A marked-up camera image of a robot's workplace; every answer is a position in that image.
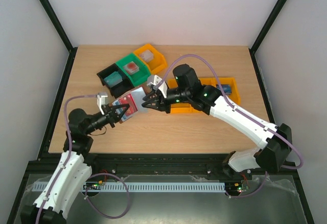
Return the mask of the brown leather card holder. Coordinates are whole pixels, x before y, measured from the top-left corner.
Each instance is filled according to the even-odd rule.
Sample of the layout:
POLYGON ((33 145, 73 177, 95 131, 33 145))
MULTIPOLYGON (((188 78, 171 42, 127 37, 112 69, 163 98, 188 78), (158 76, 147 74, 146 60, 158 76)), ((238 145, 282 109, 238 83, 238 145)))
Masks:
POLYGON ((126 111, 124 111, 124 107, 118 108, 116 110, 118 114, 124 113, 120 119, 120 123, 127 121, 138 113, 145 114, 148 112, 146 108, 142 107, 143 98, 145 96, 146 92, 141 86, 133 89, 132 91, 127 92, 126 94, 122 95, 111 103, 111 105, 113 106, 129 104, 129 108, 126 111))

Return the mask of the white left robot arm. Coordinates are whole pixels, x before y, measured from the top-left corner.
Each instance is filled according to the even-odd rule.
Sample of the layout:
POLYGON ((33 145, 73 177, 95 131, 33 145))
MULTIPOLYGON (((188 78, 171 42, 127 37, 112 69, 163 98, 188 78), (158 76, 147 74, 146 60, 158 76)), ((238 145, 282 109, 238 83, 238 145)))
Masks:
POLYGON ((66 223, 73 202, 95 167, 96 155, 89 152, 93 143, 90 135, 106 125, 114 127, 128 108, 129 104, 103 104, 100 111, 93 115, 80 108, 69 113, 66 141, 59 163, 33 204, 22 208, 22 223, 66 223))

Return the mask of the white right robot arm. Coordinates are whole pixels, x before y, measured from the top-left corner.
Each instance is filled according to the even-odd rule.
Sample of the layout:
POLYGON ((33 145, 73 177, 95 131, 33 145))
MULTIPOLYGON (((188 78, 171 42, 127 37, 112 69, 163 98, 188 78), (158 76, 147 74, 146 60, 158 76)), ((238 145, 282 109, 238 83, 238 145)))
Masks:
POLYGON ((148 77, 147 86, 151 92, 143 98, 144 108, 169 114, 173 104, 188 103, 195 110, 226 122, 250 138, 255 148, 233 151, 225 159, 223 174, 229 179, 255 168, 269 173, 279 172, 291 152, 291 147, 285 143, 291 138, 288 125, 276 126, 237 106, 229 98, 224 98, 216 86, 202 84, 188 64, 177 66, 173 75, 177 83, 173 88, 157 75, 148 77))

